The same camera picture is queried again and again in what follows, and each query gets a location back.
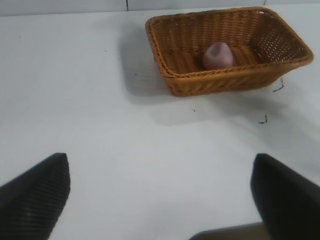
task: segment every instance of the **white table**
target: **white table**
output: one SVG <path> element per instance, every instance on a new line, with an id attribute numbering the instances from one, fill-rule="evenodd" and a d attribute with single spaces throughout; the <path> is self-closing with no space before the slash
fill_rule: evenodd
<path id="1" fill-rule="evenodd" d="M 184 98 L 161 79 L 144 24 L 201 9 L 0 17 L 0 184 L 68 154 L 51 240 L 188 240 L 258 222 L 249 182 L 261 152 L 320 184 L 320 4 L 270 8 L 313 64 L 277 92 Z"/>

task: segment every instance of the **black debris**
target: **black debris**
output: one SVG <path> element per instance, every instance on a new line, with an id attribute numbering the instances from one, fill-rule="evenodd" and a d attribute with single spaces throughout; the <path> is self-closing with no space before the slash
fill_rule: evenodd
<path id="1" fill-rule="evenodd" d="M 277 92 L 277 91 L 279 91 L 279 90 L 281 90 L 281 89 L 283 89 L 283 88 L 285 87 L 285 85 L 284 85 L 284 80 L 283 80 L 282 78 L 280 79 L 280 83 L 281 83 L 281 87 L 278 88 L 278 89 L 276 89 L 276 90 L 274 90 L 274 91 L 273 91 L 274 93 Z"/>
<path id="2" fill-rule="evenodd" d="M 260 121 L 259 124 L 266 124 L 268 122 L 268 117 L 267 115 L 264 115 L 265 120 L 264 121 Z"/>

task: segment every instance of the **pink object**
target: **pink object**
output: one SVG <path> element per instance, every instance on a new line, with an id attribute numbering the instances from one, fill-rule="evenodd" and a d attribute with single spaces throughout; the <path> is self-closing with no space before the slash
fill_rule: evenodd
<path id="1" fill-rule="evenodd" d="M 234 56 L 226 43 L 216 42 L 205 51 L 202 63 L 207 70 L 230 68 L 234 64 Z"/>

